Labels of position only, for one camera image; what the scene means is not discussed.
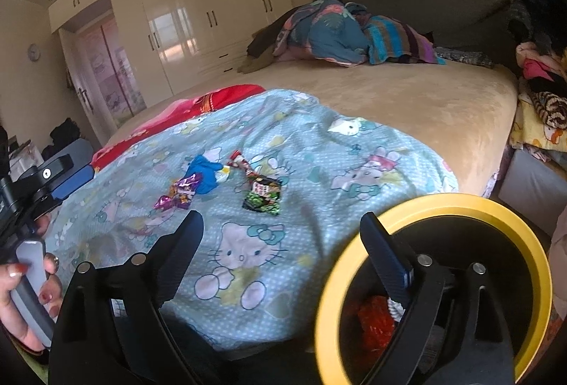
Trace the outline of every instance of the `striped towel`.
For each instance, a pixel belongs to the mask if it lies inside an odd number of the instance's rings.
[[[429,40],[405,23],[385,16],[373,16],[365,25],[370,41],[368,52],[372,65],[386,60],[397,63],[436,63],[444,65]]]

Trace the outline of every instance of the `person's hand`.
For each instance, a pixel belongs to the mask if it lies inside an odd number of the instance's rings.
[[[44,215],[40,217],[36,225],[38,227],[38,235],[42,236],[49,226],[49,216]],[[53,318],[59,314],[61,303],[63,302],[61,281],[55,276],[58,267],[59,260],[57,257],[47,253],[44,259],[44,268],[50,276],[41,286],[39,301],[48,308],[49,314]],[[0,322],[27,348],[35,352],[41,352],[45,347],[23,320],[16,305],[13,304],[10,298],[10,291],[18,286],[27,269],[27,266],[22,263],[0,265]]]

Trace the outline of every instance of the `screw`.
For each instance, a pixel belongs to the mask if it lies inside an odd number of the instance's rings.
[[[77,271],[79,273],[87,273],[87,271],[89,271],[90,269],[91,269],[91,264],[89,262],[83,262],[79,264],[79,266],[77,267]]]
[[[482,263],[478,262],[472,264],[472,269],[478,274],[485,274],[487,272],[487,268]]]
[[[422,266],[430,266],[433,263],[433,259],[426,254],[419,254],[417,261]]]
[[[134,254],[130,261],[132,262],[132,265],[142,265],[142,263],[146,261],[146,255],[143,253]]]

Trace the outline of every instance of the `door handle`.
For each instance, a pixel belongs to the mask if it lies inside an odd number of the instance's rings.
[[[89,104],[89,108],[91,109],[91,113],[95,114],[95,108],[92,106],[92,103],[91,103],[91,100],[89,98],[89,94],[87,94],[87,91],[84,90],[84,89],[81,89],[80,93],[83,95],[83,102],[86,99],[87,100],[86,103]]]

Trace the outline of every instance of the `ring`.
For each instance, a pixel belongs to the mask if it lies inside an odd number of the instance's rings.
[[[46,252],[45,256],[53,262],[53,265],[55,265],[55,271],[53,273],[56,273],[59,269],[59,257],[57,257],[54,254],[51,254],[50,252]]]

